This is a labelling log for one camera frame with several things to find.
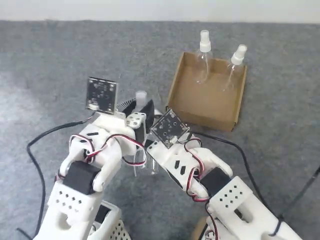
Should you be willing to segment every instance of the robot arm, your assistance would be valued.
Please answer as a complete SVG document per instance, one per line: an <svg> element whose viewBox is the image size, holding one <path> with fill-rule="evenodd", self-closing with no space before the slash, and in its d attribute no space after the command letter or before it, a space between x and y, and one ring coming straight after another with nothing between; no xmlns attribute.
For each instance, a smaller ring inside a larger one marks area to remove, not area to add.
<svg viewBox="0 0 320 240"><path fill-rule="evenodd" d="M188 135L185 133L179 141ZM208 212L216 219L219 239L301 240L285 222L276 236L270 236L277 227L278 219L240 177L233 177L229 165L197 141L190 141L187 149L180 143L167 149L162 142L154 142L147 151L183 191L193 196L195 202L207 202ZM199 171L203 168L203 173L192 175L188 188L188 175L194 168ZM215 226L210 217L207 218L207 225L207 231L214 232ZM203 236L202 239L214 238Z"/></svg>
<svg viewBox="0 0 320 240"><path fill-rule="evenodd" d="M69 154L59 168L59 177L35 240L88 239L101 207L103 190L120 169L122 157L136 153L134 139L145 141L145 121L146 114L140 112L128 117L120 112L101 114L70 138ZM100 152L94 160L88 157L97 150ZM115 206L109 204L107 208L115 209L108 218L119 217L120 211ZM96 231L90 239L105 239L106 229Z"/></svg>
<svg viewBox="0 0 320 240"><path fill-rule="evenodd" d="M102 227L90 234L103 201L103 190L120 169L122 156L134 155L137 151L134 141L109 137L121 134L144 143L145 121L144 113L128 117L118 112L102 114L71 138L69 155L60 166L60 178L54 184L36 240L96 240L108 236L106 221L101 221ZM207 202L219 239L301 240L286 223L281 225L276 237L270 236L278 219L238 176L233 177L229 165L203 148L198 138L187 139L189 133L185 132L174 139L169 148L162 141L154 141L146 151L195 202ZM94 161L88 158L100 149ZM115 210L108 217L116 219L119 215L120 211ZM208 231L215 230L210 217L207 225Z"/></svg>

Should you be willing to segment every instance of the white wall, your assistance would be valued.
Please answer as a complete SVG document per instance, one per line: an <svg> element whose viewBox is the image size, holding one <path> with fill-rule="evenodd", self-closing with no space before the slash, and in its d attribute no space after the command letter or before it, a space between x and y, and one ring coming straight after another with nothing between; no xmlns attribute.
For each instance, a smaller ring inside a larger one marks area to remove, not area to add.
<svg viewBox="0 0 320 240"><path fill-rule="evenodd" d="M320 0L0 0L0 19L320 23Z"/></svg>

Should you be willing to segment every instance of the black cable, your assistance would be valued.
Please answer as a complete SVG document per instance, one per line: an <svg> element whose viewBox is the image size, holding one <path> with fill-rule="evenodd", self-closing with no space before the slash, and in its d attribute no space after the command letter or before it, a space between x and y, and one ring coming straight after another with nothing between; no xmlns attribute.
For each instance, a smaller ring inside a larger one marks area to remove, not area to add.
<svg viewBox="0 0 320 240"><path fill-rule="evenodd" d="M260 198L261 202L263 203L263 205L265 205L265 207L271 212L273 213L273 211L270 209L269 205L267 204L267 202L265 201L264 197L262 196L261 192L260 192L260 189L254 179L254 176L252 175L251 173L251 170L250 170L250 167L249 167L249 164L248 164L248 160L247 160L247 157L245 155L245 152L242 150L242 148L240 146L238 146L237 144L235 144L234 142L232 141L228 141L226 139L223 139L223 138L220 138L220 137L216 137L216 136L211 136L211 135L208 135L208 134L205 134L205 133L202 133L202 132L196 132L196 131L193 131L192 132L193 134L198 134L198 135L201 135L203 137L206 137L208 139L212 139L212 140L216 140L216 141L219 141L219 142L222 142L222 143L225 143L225 144L229 144L229 145L232 145L234 147L236 147L236 149L239 150L239 152L241 153L242 155L242 158L243 158L243 161L244 161L244 166L245 166L245 169L246 169L246 172L248 173L248 176L250 178L250 181L252 182L252 185L254 187L254 190L256 192L256 194L258 195L258 197Z"/></svg>
<svg viewBox="0 0 320 240"><path fill-rule="evenodd" d="M59 126L56 126L48 131L45 131L43 133L41 133L40 135L38 135L37 137L35 137L31 142L28 143L28 145L26 146L26 151L29 155L29 157L31 158L32 163L34 164L34 166L36 167L36 170L39 174L40 180L41 180L41 186L42 186L42 197L41 197L41 205L40 205L40 210L39 210L39 216L38 216L38 221L37 221L37 225L35 228L35 232L34 232L34 237L36 237L36 235L38 234L40 227L41 227L41 221L42 221L42 217L44 214L44 208L45 208L45 200L46 200L46 183L45 183L45 178L44 175L41 171L41 168L35 158L35 156L32 154L30 148L33 144L35 144L37 141L39 141L40 139L42 139L43 137L45 137L48 134L51 134L55 131L58 131L60 129L65 129L65 128L70 128L70 127L74 127L80 124L84 124L87 121L89 121L93 116L94 116L95 112L93 112L93 114L88 117L86 120L83 121L74 121L74 122L69 122L69 123L65 123ZM25 231L23 231L21 228L17 228L17 231L19 231L20 233L22 233L26 238L28 239L32 239L32 237L30 237Z"/></svg>
<svg viewBox="0 0 320 240"><path fill-rule="evenodd" d="M276 228L274 232L270 235L271 237L274 237L277 235L280 226L282 222L284 221L284 216L290 212L290 210L293 209L293 207L296 205L296 203L305 195L306 191L310 188L310 186L315 182L317 177L320 174L320 166L315 171L315 173L312 175L312 177L306 182L306 184L303 186L301 191L294 197L294 199L287 205L287 207L282 211L282 213L278 216L278 223L276 225Z"/></svg>
<svg viewBox="0 0 320 240"><path fill-rule="evenodd" d="M235 144L234 142L232 141L228 141L226 139L223 139L223 138L219 138L219 137L216 137L216 136L211 136L211 135L208 135L208 134L205 134L205 133L202 133L202 132L192 132L193 134L198 134L198 135L201 135L203 137L206 137L206 138L209 138L209 139L213 139L213 140L217 140L219 142L222 142L222 143L226 143L226 144L229 144L229 145L232 145L234 147L236 147L241 155L242 155L242 158L243 158L243 161L244 161L244 166L245 166L245 169L248 173L248 176L252 182L252 185L257 193L257 195L259 196L261 202L265 205L265 207L272 213L273 211L269 208L269 206L267 205L266 201L264 200L261 192L260 192L260 189L259 187L257 186L256 184L256 181L254 180L254 177L250 171L250 167L249 167L249 164L248 164L248 161L247 161L247 157L244 153L244 151L242 150L242 148L240 146L238 146L237 144ZM274 230L274 232L272 234L270 234L271 237L274 237L277 235L280 227L281 227L281 224L282 222L284 222L285 218L284 216L290 211L293 209L293 207L296 205L296 203L304 196L304 194L306 193L306 191L310 188L310 186L315 182L315 180L317 179L317 177L320 175L320 166L318 167L318 169L315 171L315 173L312 175L312 177L306 182L306 184L304 185L304 187L302 188L302 190L296 195L296 197L287 205L287 207L282 211L281 214L278 215L278 223L276 225L276 228Z"/></svg>

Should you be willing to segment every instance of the cardboard tray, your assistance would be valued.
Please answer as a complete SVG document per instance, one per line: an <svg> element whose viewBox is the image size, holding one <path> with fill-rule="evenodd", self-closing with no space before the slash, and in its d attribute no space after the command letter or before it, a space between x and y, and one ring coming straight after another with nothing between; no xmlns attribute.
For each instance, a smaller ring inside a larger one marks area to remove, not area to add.
<svg viewBox="0 0 320 240"><path fill-rule="evenodd" d="M228 62L223 59L209 59L208 79L205 83L198 84L193 78L197 73L196 59L194 53L182 54L171 85L167 106L186 123L230 132L238 122L247 66L244 67L235 88L222 91L221 76L226 72Z"/></svg>

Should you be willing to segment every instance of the plastic spray bottle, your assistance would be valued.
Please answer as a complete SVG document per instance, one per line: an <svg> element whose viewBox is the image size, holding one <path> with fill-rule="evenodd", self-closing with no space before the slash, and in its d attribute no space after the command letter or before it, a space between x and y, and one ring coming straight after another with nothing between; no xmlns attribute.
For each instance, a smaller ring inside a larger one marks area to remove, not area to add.
<svg viewBox="0 0 320 240"><path fill-rule="evenodd" d="M243 60L247 51L246 45L239 45L238 49L234 52L231 60L227 66L225 75L223 76L223 88L222 91L232 90L235 88L239 79L244 71Z"/></svg>
<svg viewBox="0 0 320 240"><path fill-rule="evenodd" d="M209 76L210 66L208 59L213 58L211 52L211 42L208 30L200 32L200 48L196 51L196 76L195 81L198 84L203 84Z"/></svg>

